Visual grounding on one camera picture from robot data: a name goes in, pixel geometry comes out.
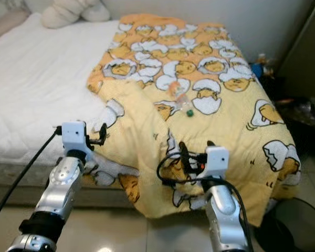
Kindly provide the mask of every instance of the white wall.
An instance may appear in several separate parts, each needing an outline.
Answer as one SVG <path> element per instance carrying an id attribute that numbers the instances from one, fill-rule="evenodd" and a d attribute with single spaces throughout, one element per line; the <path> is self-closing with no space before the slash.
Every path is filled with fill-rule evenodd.
<path id="1" fill-rule="evenodd" d="M 26 0 L 41 12 L 51 0 Z M 174 16 L 189 23 L 224 24 L 249 61 L 259 53 L 280 59 L 313 0 L 103 0 L 113 19 L 132 13 Z M 0 4 L 0 15 L 4 12 Z"/>

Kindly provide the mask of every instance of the black wire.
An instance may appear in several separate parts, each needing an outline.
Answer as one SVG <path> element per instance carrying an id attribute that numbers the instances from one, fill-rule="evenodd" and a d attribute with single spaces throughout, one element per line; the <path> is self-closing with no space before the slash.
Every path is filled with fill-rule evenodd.
<path id="1" fill-rule="evenodd" d="M 41 152 L 45 149 L 45 147 L 52 141 L 52 139 L 56 136 L 58 129 L 51 135 L 51 137 L 43 144 L 41 149 L 35 154 L 35 156 L 32 158 L 32 160 L 26 165 L 26 167 L 21 171 L 20 175 L 16 178 L 14 183 L 10 186 L 8 192 L 4 196 L 4 198 L 0 202 L 0 212 L 4 205 L 6 204 L 8 198 L 12 194 L 13 190 L 17 186 L 17 184 L 20 182 L 20 180 L 23 178 L 23 176 L 28 172 L 29 168 L 32 166 L 32 164 L 35 162 L 35 160 L 38 158 L 38 156 L 41 154 Z"/>
<path id="2" fill-rule="evenodd" d="M 174 180 L 174 179 L 171 179 L 171 178 L 163 178 L 161 175 L 160 175 L 160 169 L 161 167 L 163 166 L 163 164 L 168 160 L 170 159 L 171 157 L 173 156 L 176 156 L 176 155 L 182 155 L 182 156 L 185 156 L 184 154 L 182 154 L 181 152 L 175 152 L 175 153 L 172 153 L 170 155 L 167 155 L 160 163 L 159 165 L 157 166 L 157 169 L 156 169 L 156 174 L 158 176 L 158 178 L 166 183 L 166 184 L 171 184 L 171 183 L 178 183 L 178 184 L 185 184 L 185 183 L 188 183 L 188 182 L 197 182 L 197 181 L 213 181 L 213 182 L 216 182 L 218 184 L 221 184 L 221 185 L 225 185 L 227 186 L 228 188 L 230 188 L 237 196 L 238 198 L 238 201 L 240 203 L 240 207 L 241 207 L 241 212 L 243 214 L 243 225 L 242 225 L 242 228 L 244 230 L 244 233 L 245 233 L 245 236 L 246 236 L 246 240 L 247 240 L 247 245 L 248 245 L 248 249 L 249 249 L 249 252 L 254 252 L 253 250 L 253 246 L 252 246 L 252 241 L 251 241 L 251 234 L 250 234 L 250 230 L 249 230 L 249 226 L 248 226 L 248 220 L 247 220 L 247 216 L 246 216 L 246 209 L 245 209 L 245 206 L 244 206 L 244 203 L 243 203 L 243 199 L 241 198 L 242 196 L 240 195 L 239 191 L 237 190 L 237 188 L 231 184 L 230 182 L 227 182 L 226 180 L 222 180 L 221 178 L 218 179 L 218 178 L 215 178 L 215 177 L 210 177 L 210 178 L 193 178 L 193 179 L 190 179 L 190 180 Z M 192 159 L 196 159 L 196 156 L 186 156 L 187 158 L 192 158 Z"/>

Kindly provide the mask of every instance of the bedspread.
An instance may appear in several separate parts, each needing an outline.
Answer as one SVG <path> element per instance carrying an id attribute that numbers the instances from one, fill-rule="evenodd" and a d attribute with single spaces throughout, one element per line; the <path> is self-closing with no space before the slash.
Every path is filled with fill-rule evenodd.
<path id="1" fill-rule="evenodd" d="M 168 93 L 173 82 L 191 100 L 192 117 Z M 301 167 L 293 139 L 222 25 L 149 14 L 123 17 L 88 88 L 107 103 L 94 131 L 103 123 L 108 127 L 105 145 L 95 149 L 101 165 L 90 173 L 99 184 L 119 179 L 145 216 L 205 204 L 198 184 L 168 187 L 156 176 L 159 162 L 179 151 L 180 141 L 197 153 L 207 141 L 229 150 L 226 179 L 240 191 L 254 225 L 260 225 L 270 198 L 294 196 Z M 114 165 L 107 168 L 101 159 Z M 196 176 L 184 173 L 177 156 L 162 173 Z"/>

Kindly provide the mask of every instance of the white mattress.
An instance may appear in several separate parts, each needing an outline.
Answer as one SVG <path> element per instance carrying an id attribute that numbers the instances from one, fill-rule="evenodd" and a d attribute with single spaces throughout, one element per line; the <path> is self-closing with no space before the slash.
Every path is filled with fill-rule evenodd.
<path id="1" fill-rule="evenodd" d="M 118 21 L 80 22 L 46 29 L 40 14 L 0 38 L 0 163 L 28 163 L 65 121 L 86 121 L 88 131 L 104 103 L 87 78 L 117 30 Z M 62 155 L 55 137 L 37 164 Z"/>

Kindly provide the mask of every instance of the green object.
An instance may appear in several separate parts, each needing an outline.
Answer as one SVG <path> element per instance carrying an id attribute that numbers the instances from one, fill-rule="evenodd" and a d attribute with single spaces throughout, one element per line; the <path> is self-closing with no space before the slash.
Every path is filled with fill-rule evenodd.
<path id="1" fill-rule="evenodd" d="M 191 109 L 189 109 L 189 110 L 187 111 L 187 116 L 188 116 L 188 117 L 192 117 L 193 115 L 194 115 L 194 111 L 191 110 Z"/>

